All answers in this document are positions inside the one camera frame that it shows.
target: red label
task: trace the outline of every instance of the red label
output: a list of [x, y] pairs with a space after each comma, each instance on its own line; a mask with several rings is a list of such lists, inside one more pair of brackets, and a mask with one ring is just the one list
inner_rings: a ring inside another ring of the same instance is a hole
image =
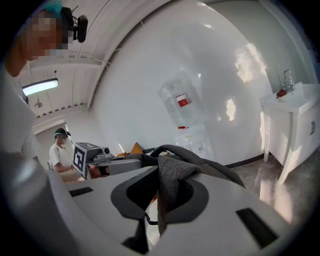
[[175, 97], [176, 100], [178, 101], [178, 104], [180, 106], [180, 108], [190, 104], [192, 101], [191, 101], [191, 98], [188, 97], [188, 94], [187, 93], [184, 93], [184, 94], [181, 94], [177, 97]]

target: wall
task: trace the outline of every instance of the wall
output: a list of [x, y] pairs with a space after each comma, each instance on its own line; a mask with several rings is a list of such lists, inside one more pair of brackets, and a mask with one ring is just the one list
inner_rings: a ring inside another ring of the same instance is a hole
[[106, 146], [105, 137], [95, 116], [89, 110], [68, 114], [64, 120], [74, 143], [89, 142], [98, 146]]
[[203, 3], [177, 1], [138, 29], [102, 76], [92, 110], [114, 153], [175, 144], [178, 132], [157, 91], [184, 71], [203, 105], [214, 159], [222, 164], [264, 151], [260, 104], [272, 93], [246, 38]]
[[261, 54], [265, 71], [277, 92], [289, 69], [294, 82], [312, 83], [297, 49], [277, 19], [257, 1], [227, 1], [210, 7], [227, 18]]
[[[38, 133], [35, 136], [41, 147], [41, 154], [38, 155], [38, 159], [45, 169], [48, 169], [48, 161], [50, 159], [49, 150], [51, 146], [54, 144], [55, 132], [58, 128], [63, 128], [66, 130], [66, 125], [63, 123], [63, 124], [54, 126], [48, 130]], [[67, 144], [64, 145], [64, 147], [68, 152], [70, 158], [72, 159], [74, 155], [74, 148], [70, 140], [70, 137], [68, 137]]]

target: white sink cabinet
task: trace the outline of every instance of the white sink cabinet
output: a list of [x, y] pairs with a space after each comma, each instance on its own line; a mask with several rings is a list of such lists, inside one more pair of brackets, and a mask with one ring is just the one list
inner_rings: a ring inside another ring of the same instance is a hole
[[282, 164], [279, 183], [320, 146], [320, 84], [294, 85], [277, 98], [261, 98], [265, 120], [264, 161], [269, 153]]

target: red object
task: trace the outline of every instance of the red object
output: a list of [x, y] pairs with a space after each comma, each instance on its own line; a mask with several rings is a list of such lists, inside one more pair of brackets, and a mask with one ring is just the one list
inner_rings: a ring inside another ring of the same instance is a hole
[[175, 98], [178, 101], [180, 108], [182, 108], [192, 102], [192, 100], [189, 98], [187, 93], [176, 96]]
[[287, 91], [284, 90], [284, 89], [281, 89], [280, 91], [278, 91], [278, 92], [276, 93], [276, 98], [283, 97], [283, 96], [285, 96], [286, 94], [287, 94]]

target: faucet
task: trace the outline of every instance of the faucet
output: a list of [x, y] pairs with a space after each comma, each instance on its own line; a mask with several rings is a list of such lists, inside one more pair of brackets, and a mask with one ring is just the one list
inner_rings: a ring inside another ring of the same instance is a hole
[[284, 87], [285, 87], [285, 90], [290, 93], [294, 90], [294, 81], [292, 79], [292, 75], [291, 75], [291, 72], [289, 69], [286, 69], [284, 72], [283, 72], [283, 75], [284, 75], [284, 81], [285, 81], [285, 84], [284, 84]]

